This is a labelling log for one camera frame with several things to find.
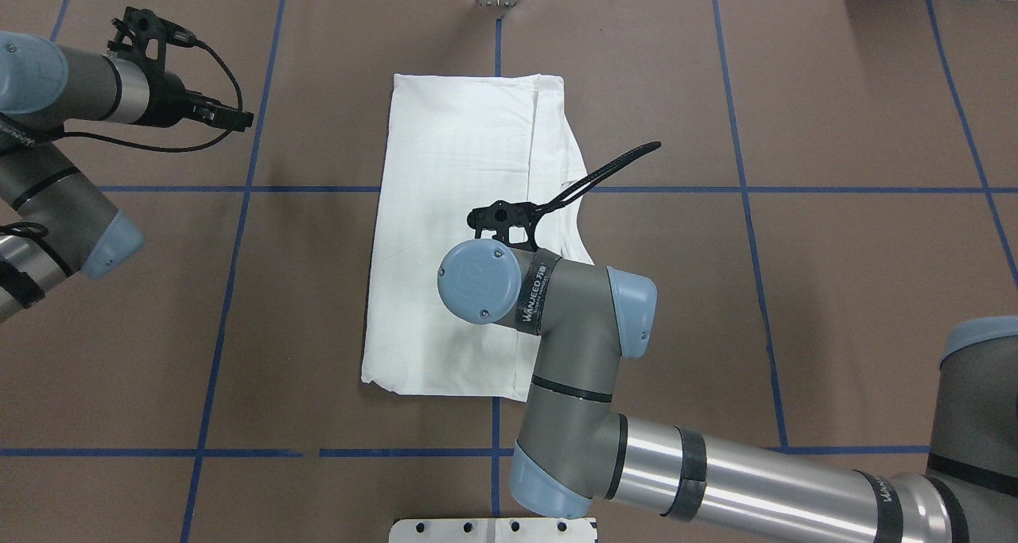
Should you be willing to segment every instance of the white towel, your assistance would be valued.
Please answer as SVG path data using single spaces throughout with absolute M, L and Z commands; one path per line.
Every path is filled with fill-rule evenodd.
M 401 394 L 526 399 L 538 337 L 455 318 L 439 298 L 439 263 L 473 237 L 471 209 L 546 203 L 585 175 L 562 78 L 397 74 L 360 379 Z M 591 263 L 578 212 L 577 202 L 543 218 L 536 240 Z

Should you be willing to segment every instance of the cable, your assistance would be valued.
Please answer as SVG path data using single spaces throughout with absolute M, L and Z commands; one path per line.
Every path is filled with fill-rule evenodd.
M 50 234 L 46 225 L 32 221 L 18 221 L 9 225 L 0 225 L 0 235 L 19 236 L 22 238 L 43 238 Z
M 243 99 L 243 96 L 240 94 L 240 84 L 237 83 L 236 76 L 234 76 L 233 72 L 230 71 L 230 68 L 229 68 L 229 66 L 226 65 L 226 62 L 224 62 L 223 59 L 219 57 L 219 54 L 217 54 L 216 51 L 213 50 L 211 46 L 208 46 L 208 44 L 202 42 L 201 40 L 195 41 L 194 42 L 194 46 L 201 48 L 201 50 L 207 51 L 208 54 L 211 57 L 213 57 L 214 60 L 219 64 L 219 66 L 221 68 L 223 68 L 223 71 L 226 72 L 226 76 L 230 78 L 230 84 L 233 85 L 233 90 L 235 90 L 236 93 L 237 93 L 237 111 L 241 111 L 241 112 L 244 111 L 244 99 Z M 117 146 L 124 146 L 124 147 L 127 147 L 127 148 L 134 148 L 134 149 L 137 149 L 137 150 L 145 150 L 147 152 L 159 152 L 159 153 L 165 153 L 165 154 L 182 154 L 182 153 L 188 153 L 188 152 L 196 152 L 199 150 L 204 150 L 206 148 L 211 148 L 212 146 L 215 146 L 216 144 L 219 144 L 220 142 L 222 142 L 223 140 L 225 140 L 227 135 L 229 135 L 230 133 L 232 133 L 232 131 L 233 131 L 233 129 L 227 129 L 225 131 L 223 131 L 222 133 L 220 133 L 218 137 L 213 138 L 211 141 L 208 141 L 208 142 L 206 142 L 204 144 L 201 144 L 201 145 L 197 145 L 197 146 L 188 146 L 186 148 L 164 148 L 164 147 L 161 147 L 161 146 L 149 146 L 149 145 L 146 145 L 146 144 L 134 144 L 134 142 L 126 142 L 124 140 L 118 140 L 116 138 L 110 138 L 109 135 L 100 135 L 98 133 L 91 133 L 91 132 L 88 132 L 88 131 L 65 131 L 65 132 L 60 133 L 58 135 L 58 138 L 88 138 L 90 140 L 98 140 L 100 142 L 106 142 L 108 144 L 114 144 L 114 145 L 117 145 Z
M 563 209 L 563 207 L 569 205 L 570 203 L 581 198 L 583 194 L 590 191 L 595 185 L 604 181 L 605 179 L 612 176 L 618 170 L 629 165 L 630 163 L 636 161 L 637 159 L 645 156 L 646 154 L 657 150 L 661 147 L 661 142 L 649 142 L 643 144 L 642 146 L 637 146 L 629 150 L 628 152 L 620 155 L 611 162 L 606 163 L 600 168 L 596 169 L 588 176 L 583 177 L 579 181 L 575 181 L 572 185 L 566 187 L 560 195 L 555 196 L 552 201 L 538 206 L 534 213 L 540 215 L 547 215 L 552 211 L 557 211 Z

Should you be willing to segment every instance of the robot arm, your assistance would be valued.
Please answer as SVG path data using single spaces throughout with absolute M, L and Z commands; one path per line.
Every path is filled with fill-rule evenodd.
M 110 56 L 0 32 L 0 198 L 23 220 L 0 229 L 0 322 L 79 270 L 92 278 L 103 276 L 144 242 L 130 220 L 52 141 L 92 137 L 129 144 L 64 132 L 66 120 L 168 127 L 189 118 L 224 129 L 193 148 L 134 145 L 166 152 L 195 151 L 251 125 L 253 115 L 242 110 L 233 74 L 192 33 L 150 10 L 129 7 L 113 24 L 118 33 L 109 43 Z M 147 55 L 150 43 L 158 46 L 155 58 Z M 234 84 L 238 107 L 185 90 L 165 69 L 168 45 L 209 51 Z
M 803 543 L 1018 541 L 1018 318 L 944 365 L 931 450 L 1010 478 L 986 488 L 935 456 L 889 480 L 612 413 L 619 362 L 651 336 L 651 279 L 478 238 L 449 252 L 438 287 L 468 322 L 542 337 L 510 484 L 535 513 L 580 518 L 600 497 Z

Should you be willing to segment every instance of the black band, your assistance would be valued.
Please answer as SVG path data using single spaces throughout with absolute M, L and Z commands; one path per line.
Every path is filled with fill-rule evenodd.
M 63 257 L 61 257 L 60 254 L 53 249 L 53 246 L 46 242 L 46 240 L 42 238 L 33 238 L 32 241 L 39 246 L 39 249 L 43 250 L 44 253 L 49 255 L 50 259 L 53 259 L 54 263 L 60 267 L 61 271 L 63 271 L 64 276 L 70 277 L 70 275 L 74 274 L 73 269 L 71 269 L 70 265 L 67 264 L 67 261 L 64 261 Z
M 901 509 L 898 492 L 886 478 L 855 471 L 866 478 L 876 498 L 876 534 L 873 536 L 873 543 L 901 543 L 905 537 L 905 513 Z
M 583 388 L 574 388 L 566 384 L 560 384 L 559 382 L 542 378 L 536 374 L 533 375 L 533 378 L 530 379 L 530 382 L 533 383 L 533 385 L 535 386 L 541 386 L 542 388 L 545 388 L 546 390 L 551 390 L 553 392 L 558 392 L 560 394 L 565 394 L 567 396 L 573 396 L 589 401 L 612 403 L 612 394 L 606 394 L 604 392 L 591 392 L 590 390 L 584 390 Z
M 951 522 L 951 543 L 968 543 L 968 521 L 965 519 L 965 510 L 961 508 L 954 492 L 948 484 L 937 478 L 923 476 L 930 482 L 937 493 L 941 494 L 944 507 L 948 510 L 948 521 Z
M 78 168 L 74 167 L 73 165 L 66 169 L 61 169 L 60 171 L 57 171 L 51 176 L 29 187 L 27 189 L 25 189 L 23 194 L 17 196 L 17 199 L 15 199 L 14 202 L 11 202 L 10 204 L 11 209 L 17 211 L 18 209 L 20 209 L 22 205 L 27 203 L 30 199 L 36 197 L 37 195 L 40 195 L 40 193 L 42 193 L 46 187 L 56 183 L 57 181 L 63 179 L 66 176 L 80 172 L 81 171 L 78 170 Z
M 530 261 L 530 268 L 523 277 L 523 286 L 516 300 L 516 330 L 527 334 L 541 334 L 541 315 L 545 312 L 545 298 L 552 271 L 562 257 L 539 249 Z
M 106 56 L 103 56 L 103 58 L 106 58 L 106 63 L 108 63 L 110 65 L 110 69 L 113 70 L 113 79 L 117 83 L 117 95 L 113 98 L 113 105 L 110 106 L 110 111 L 106 112 L 103 117 L 99 118 L 99 121 L 103 121 L 113 115 L 113 112 L 117 111 L 117 108 L 120 107 L 120 100 L 124 95 L 124 83 L 123 79 L 120 78 L 120 71 L 117 70 L 116 64 L 113 64 L 113 60 Z
M 1018 478 L 970 466 L 932 452 L 926 458 L 926 469 L 991 489 L 997 493 L 1018 497 Z
M 0 257 L 0 288 L 10 293 L 22 309 L 27 309 L 46 296 L 29 273 L 17 270 L 17 267 L 3 257 Z
M 629 442 L 629 420 L 625 415 L 619 414 L 619 449 L 615 452 L 615 471 L 612 472 L 612 484 L 608 486 L 608 494 L 605 499 L 615 498 L 615 492 L 619 490 L 619 482 L 622 481 L 622 468 L 626 463 L 626 443 Z
M 706 443 L 699 432 L 676 429 L 682 439 L 679 489 L 675 492 L 672 506 L 661 517 L 688 522 L 696 517 L 706 491 Z

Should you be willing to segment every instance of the brown table surface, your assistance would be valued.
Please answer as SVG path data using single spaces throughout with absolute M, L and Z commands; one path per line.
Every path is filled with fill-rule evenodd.
M 562 75 L 591 169 L 664 142 L 580 215 L 597 262 L 660 290 L 620 412 L 921 472 L 947 333 L 1018 308 L 1014 3 L 0 0 L 0 29 L 102 51 L 125 5 L 216 48 L 256 127 L 188 155 L 60 144 L 148 245 L 0 327 L 3 541 L 381 542 L 396 519 L 525 514 L 521 404 L 359 382 L 396 72 Z M 232 101 L 200 51 L 169 68 Z M 590 513 L 609 543 L 758 541 Z

